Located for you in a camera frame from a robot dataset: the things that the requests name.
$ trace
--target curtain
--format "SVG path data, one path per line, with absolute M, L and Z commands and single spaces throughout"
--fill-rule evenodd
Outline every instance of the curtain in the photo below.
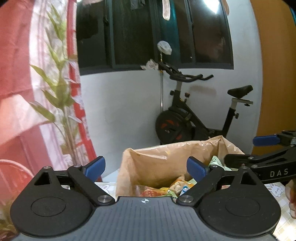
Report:
M 8 0 L 0 8 L 0 240 L 17 232 L 13 200 L 44 166 L 96 154 L 81 97 L 74 0 Z

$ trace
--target stationary bike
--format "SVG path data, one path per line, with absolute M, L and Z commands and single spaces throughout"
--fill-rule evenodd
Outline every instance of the stationary bike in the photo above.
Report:
M 158 68 L 159 70 L 166 71 L 171 80 L 177 81 L 176 89 L 170 92 L 170 95 L 173 96 L 172 106 L 162 112 L 156 119 L 155 129 L 162 144 L 191 140 L 202 141 L 220 135 L 226 137 L 233 118 L 238 119 L 239 117 L 239 113 L 235 113 L 237 103 L 243 103 L 245 106 L 253 104 L 252 101 L 242 99 L 253 90 L 251 85 L 228 90 L 227 93 L 234 98 L 232 98 L 223 129 L 209 129 L 186 104 L 190 94 L 185 93 L 185 100 L 182 100 L 180 93 L 182 83 L 191 83 L 196 80 L 205 81 L 214 76 L 210 75 L 204 78 L 202 74 L 197 76 L 182 74 L 177 68 L 163 62 L 159 63 Z

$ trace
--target blue pad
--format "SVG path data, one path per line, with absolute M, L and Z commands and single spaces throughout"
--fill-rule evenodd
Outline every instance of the blue pad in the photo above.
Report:
M 195 181 L 200 182 L 210 172 L 210 168 L 191 156 L 187 159 L 187 171 Z
M 83 173 L 93 182 L 103 174 L 106 168 L 105 158 L 102 156 L 97 157 L 87 165 L 83 167 Z
M 277 135 L 255 137 L 253 139 L 254 146 L 276 146 L 281 142 Z

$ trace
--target paper bag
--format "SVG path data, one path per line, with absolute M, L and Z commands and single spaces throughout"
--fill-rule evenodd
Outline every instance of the paper bag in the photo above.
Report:
M 117 178 L 116 196 L 131 196 L 133 185 L 153 188 L 169 187 L 176 178 L 185 175 L 188 157 L 193 156 L 208 165 L 217 156 L 224 165 L 227 154 L 243 152 L 222 136 L 207 141 L 188 141 L 133 150 L 122 156 Z

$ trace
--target gray plastic base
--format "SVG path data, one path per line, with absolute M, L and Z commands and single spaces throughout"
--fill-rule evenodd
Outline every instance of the gray plastic base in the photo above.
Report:
M 14 241 L 42 238 L 20 234 Z M 170 197 L 121 197 L 107 207 L 99 207 L 77 230 L 47 241 L 235 241 L 208 228 L 191 207 L 176 205 Z M 272 235 L 251 239 L 276 241 Z

